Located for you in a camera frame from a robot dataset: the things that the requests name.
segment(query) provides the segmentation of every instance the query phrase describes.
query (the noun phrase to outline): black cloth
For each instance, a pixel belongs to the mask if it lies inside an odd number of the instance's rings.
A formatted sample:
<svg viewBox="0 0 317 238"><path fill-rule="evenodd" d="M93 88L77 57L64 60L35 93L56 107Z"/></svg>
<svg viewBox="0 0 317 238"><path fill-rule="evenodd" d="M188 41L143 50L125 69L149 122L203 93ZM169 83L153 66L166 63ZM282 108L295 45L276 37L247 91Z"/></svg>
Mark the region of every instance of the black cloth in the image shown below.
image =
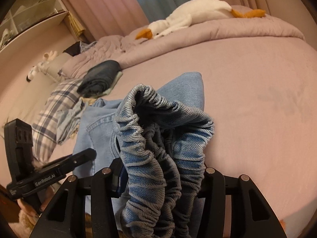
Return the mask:
<svg viewBox="0 0 317 238"><path fill-rule="evenodd" d="M83 97L100 95L110 88L117 73L120 71L117 61L108 60L91 68L83 78L77 93Z"/></svg>
<svg viewBox="0 0 317 238"><path fill-rule="evenodd" d="M71 56L80 54L80 41L76 42L75 44L72 44L69 48L64 50L63 53L67 53Z"/></svg>

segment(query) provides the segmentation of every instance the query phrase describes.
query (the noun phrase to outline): wall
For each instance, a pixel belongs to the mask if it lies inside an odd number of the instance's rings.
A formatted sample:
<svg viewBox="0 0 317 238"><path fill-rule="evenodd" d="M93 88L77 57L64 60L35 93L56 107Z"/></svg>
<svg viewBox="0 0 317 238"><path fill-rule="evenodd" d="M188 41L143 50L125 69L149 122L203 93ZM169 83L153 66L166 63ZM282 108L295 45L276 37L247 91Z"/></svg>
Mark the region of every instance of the wall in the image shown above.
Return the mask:
<svg viewBox="0 0 317 238"><path fill-rule="evenodd" d="M45 52L64 49L75 43L75 39L62 22L29 42L4 65L0 65L0 123L5 121L8 110L20 91L28 85L26 75L29 69L41 61ZM0 137L0 184L4 187L11 182L4 140Z"/></svg>

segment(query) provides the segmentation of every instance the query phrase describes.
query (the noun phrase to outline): plush goose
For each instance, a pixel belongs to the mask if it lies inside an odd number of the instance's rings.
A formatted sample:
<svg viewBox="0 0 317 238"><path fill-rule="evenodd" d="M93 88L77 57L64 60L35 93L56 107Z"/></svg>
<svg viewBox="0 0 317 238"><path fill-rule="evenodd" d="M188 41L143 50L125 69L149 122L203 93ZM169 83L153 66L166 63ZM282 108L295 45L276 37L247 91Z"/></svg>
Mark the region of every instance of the plush goose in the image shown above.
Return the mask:
<svg viewBox="0 0 317 238"><path fill-rule="evenodd" d="M140 31L135 39L156 39L173 31L188 28L190 25L228 18L253 18L265 16L264 10L252 10L242 14L234 10L227 2L219 0L191 0L177 7L166 20L152 22Z"/></svg>

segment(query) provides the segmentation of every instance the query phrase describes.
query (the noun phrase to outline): pink blanket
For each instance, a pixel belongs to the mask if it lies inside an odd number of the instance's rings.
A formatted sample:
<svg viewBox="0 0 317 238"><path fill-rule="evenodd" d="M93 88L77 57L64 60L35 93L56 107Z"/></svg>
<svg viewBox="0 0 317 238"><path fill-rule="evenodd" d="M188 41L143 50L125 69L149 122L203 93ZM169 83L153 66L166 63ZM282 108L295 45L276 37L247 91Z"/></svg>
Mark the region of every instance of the pink blanket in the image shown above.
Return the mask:
<svg viewBox="0 0 317 238"><path fill-rule="evenodd" d="M233 6L246 12L249 8ZM206 41L238 37L297 37L304 35L294 26L278 18L211 20L176 31L156 40L135 40L139 29L128 36L106 36L88 51L68 60L62 70L69 78L82 78L87 71L105 60L116 60L121 69L132 67L173 50L193 46Z"/></svg>

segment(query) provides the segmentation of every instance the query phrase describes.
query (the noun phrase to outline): rolled dark jeans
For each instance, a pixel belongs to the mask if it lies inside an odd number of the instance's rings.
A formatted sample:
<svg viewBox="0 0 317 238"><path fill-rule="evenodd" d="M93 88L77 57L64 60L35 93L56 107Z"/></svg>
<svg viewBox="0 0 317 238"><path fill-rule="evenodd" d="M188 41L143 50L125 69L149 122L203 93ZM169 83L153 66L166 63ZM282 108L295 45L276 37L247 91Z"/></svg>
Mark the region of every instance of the rolled dark jeans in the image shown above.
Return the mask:
<svg viewBox="0 0 317 238"><path fill-rule="evenodd" d="M83 97L92 97L103 93L110 88L120 70L119 63L113 60L92 67L83 78L77 93Z"/></svg>

